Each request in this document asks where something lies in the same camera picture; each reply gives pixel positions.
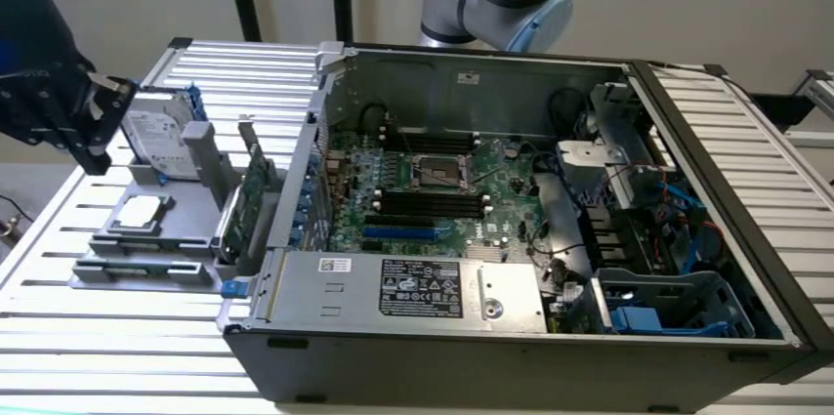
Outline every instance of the power supply label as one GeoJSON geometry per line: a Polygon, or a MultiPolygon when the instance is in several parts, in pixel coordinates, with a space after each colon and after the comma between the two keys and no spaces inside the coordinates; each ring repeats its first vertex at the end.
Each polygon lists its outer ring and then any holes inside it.
{"type": "Polygon", "coordinates": [[[464,318],[457,262],[382,260],[380,311],[402,317],[464,318]]]}

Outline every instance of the white wall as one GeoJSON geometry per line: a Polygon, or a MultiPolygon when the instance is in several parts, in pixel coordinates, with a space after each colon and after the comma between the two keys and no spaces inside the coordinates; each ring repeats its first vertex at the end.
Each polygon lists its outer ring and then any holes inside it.
{"type": "MultiPolygon", "coordinates": [[[[241,39],[234,0],[57,0],[99,68],[141,78],[171,37],[241,39]]],[[[265,37],[333,39],[333,0],[257,0],[265,37]]],[[[357,39],[416,43],[422,0],[356,0],[357,39]]],[[[834,68],[834,0],[577,0],[553,52],[718,62],[757,91],[834,68]]],[[[9,151],[0,141],[0,153],[9,151]]],[[[30,150],[15,151],[27,157],[30,150]]]]}

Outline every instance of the green circuit board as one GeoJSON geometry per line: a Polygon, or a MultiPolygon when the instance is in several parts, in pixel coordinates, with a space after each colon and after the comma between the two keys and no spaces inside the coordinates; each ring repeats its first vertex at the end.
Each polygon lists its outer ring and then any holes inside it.
{"type": "Polygon", "coordinates": [[[377,141],[356,133],[334,134],[329,154],[336,205],[330,250],[478,258],[504,254],[505,262],[529,263],[520,225],[525,223],[533,233],[544,218],[532,184],[533,151],[521,146],[520,141],[484,138],[468,154],[409,153],[385,150],[377,141]],[[453,167],[460,168],[456,174],[453,167]],[[492,211],[482,219],[434,218],[437,240],[369,239],[362,234],[365,217],[377,214],[373,202],[380,188],[489,195],[492,211]],[[380,243],[380,250],[364,248],[369,240],[380,243]]]}

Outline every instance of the slotted metal surface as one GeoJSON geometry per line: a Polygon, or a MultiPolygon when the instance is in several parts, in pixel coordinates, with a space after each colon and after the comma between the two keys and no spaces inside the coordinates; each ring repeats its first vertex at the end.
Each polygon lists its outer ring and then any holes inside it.
{"type": "Polygon", "coordinates": [[[834,324],[834,191],[759,108],[720,79],[656,75],[817,309],[834,324]]]}
{"type": "MultiPolygon", "coordinates": [[[[237,80],[233,75],[239,78],[245,75],[229,70],[245,67],[253,71],[273,71],[275,68],[303,67],[311,74],[314,54],[314,48],[195,43],[191,49],[181,51],[181,58],[189,56],[194,60],[166,62],[167,68],[155,68],[151,76],[158,78],[167,78],[165,75],[173,74],[171,68],[185,68],[178,70],[182,79],[195,77],[190,70],[195,65],[213,68],[215,86],[203,85],[209,96],[206,105],[215,126],[229,124],[225,149],[241,155],[239,165],[246,164],[246,154],[235,152],[241,146],[235,129],[238,115],[254,115],[255,131],[262,138],[266,136],[291,144],[301,120],[293,117],[275,120],[273,116],[275,110],[285,110],[289,106],[301,110],[303,103],[290,104],[282,99],[286,94],[273,91],[273,87],[249,87],[245,93],[227,93],[217,82],[227,81],[230,87],[234,83],[261,85],[261,81],[263,85],[278,85],[277,82],[283,80],[258,75],[237,80]],[[291,54],[285,62],[275,53],[291,54]]],[[[307,92],[298,93],[298,98],[311,91],[307,85],[307,92]]],[[[281,159],[291,152],[286,149],[270,148],[267,155],[281,159]]],[[[218,296],[74,290],[66,286],[73,264],[87,250],[90,234],[103,226],[110,209],[131,181],[126,168],[131,152],[125,140],[115,142],[110,152],[115,167],[107,176],[87,177],[81,170],[74,173],[21,246],[0,264],[0,413],[15,413],[14,408],[50,411],[46,413],[279,413],[273,403],[258,396],[245,369],[221,338],[214,324],[221,304],[218,296]]],[[[745,174],[740,180],[759,181],[759,177],[748,177],[751,171],[740,173],[745,174]]],[[[799,182],[796,177],[780,178],[780,181],[799,182]]],[[[763,213],[763,218],[772,217],[763,213]]],[[[809,279],[828,280],[827,276],[834,276],[831,275],[833,262],[825,262],[828,269],[820,266],[823,263],[816,259],[816,253],[796,251],[783,257],[795,264],[793,270],[805,271],[803,276],[809,279]]],[[[817,285],[819,293],[825,295],[825,283],[808,284],[815,288],[817,285]]],[[[834,320],[834,304],[821,302],[819,308],[834,320]]],[[[246,301],[233,306],[234,317],[243,317],[247,312],[246,301]]],[[[823,415],[832,413],[833,406],[834,369],[829,368],[791,386],[745,388],[701,413],[823,415]]],[[[294,408],[283,409],[287,413],[297,412],[294,408]]],[[[305,408],[305,413],[317,411],[315,407],[305,408]]],[[[341,412],[452,413],[449,410],[393,408],[321,409],[321,413],[341,412]]]]}

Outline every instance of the motherboard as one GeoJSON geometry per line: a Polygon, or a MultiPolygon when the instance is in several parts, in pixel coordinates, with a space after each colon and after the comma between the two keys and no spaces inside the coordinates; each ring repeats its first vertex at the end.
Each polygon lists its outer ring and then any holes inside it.
{"type": "Polygon", "coordinates": [[[536,148],[520,138],[334,134],[330,250],[529,263],[536,148]]]}

